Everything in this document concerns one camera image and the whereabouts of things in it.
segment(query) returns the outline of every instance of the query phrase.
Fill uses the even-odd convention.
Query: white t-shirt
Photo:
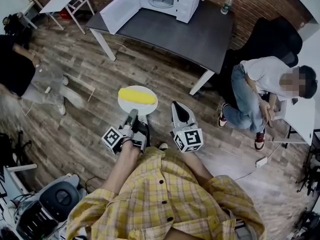
[[[279,101],[293,98],[279,84],[281,76],[285,73],[291,73],[292,69],[277,57],[243,60],[241,64],[248,76],[255,81],[256,89],[260,95],[270,92],[277,95]]]

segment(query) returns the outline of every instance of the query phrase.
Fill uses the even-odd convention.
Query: sneaker
[[[162,151],[168,149],[168,144],[167,144],[167,143],[162,143],[162,144],[159,146],[159,149],[162,150]]]
[[[57,105],[60,114],[63,116],[64,114],[66,114],[66,106],[64,104],[61,105]]]
[[[228,103],[223,103],[223,104],[222,104],[222,107],[221,107],[221,112],[220,112],[220,115],[219,115],[219,118],[218,118],[218,126],[219,126],[220,128],[224,127],[225,124],[227,123],[227,119],[225,118],[224,113],[222,112],[222,110],[223,110],[224,107],[226,107],[226,106],[229,106],[229,104],[228,104]]]
[[[138,120],[145,124],[145,125],[148,125],[148,120],[147,120],[147,116],[146,115],[138,115]]]
[[[254,147],[256,151],[261,151],[265,147],[266,129],[263,132],[258,132],[255,137]]]
[[[62,83],[64,86],[67,86],[69,84],[69,79],[66,76],[63,76]]]

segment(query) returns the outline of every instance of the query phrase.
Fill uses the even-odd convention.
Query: dark gray table
[[[223,15],[220,9],[210,1],[200,1],[189,23],[184,23],[172,15],[142,8],[116,35],[161,48],[205,68],[206,72],[190,91],[194,95],[214,73],[220,73],[229,46],[234,15]],[[86,26],[115,61],[115,55],[100,33],[108,32],[101,14],[96,13]]]

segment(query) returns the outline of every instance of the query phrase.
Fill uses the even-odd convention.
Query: microwave
[[[188,23],[199,0],[113,0],[100,12],[111,34],[115,34],[141,8],[169,14]]]

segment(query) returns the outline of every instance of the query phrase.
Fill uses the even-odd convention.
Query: blue jeans
[[[224,117],[240,129],[250,129],[253,133],[262,132],[265,122],[260,110],[259,99],[246,82],[244,67],[239,64],[233,67],[231,84],[239,109],[232,106],[223,108]]]

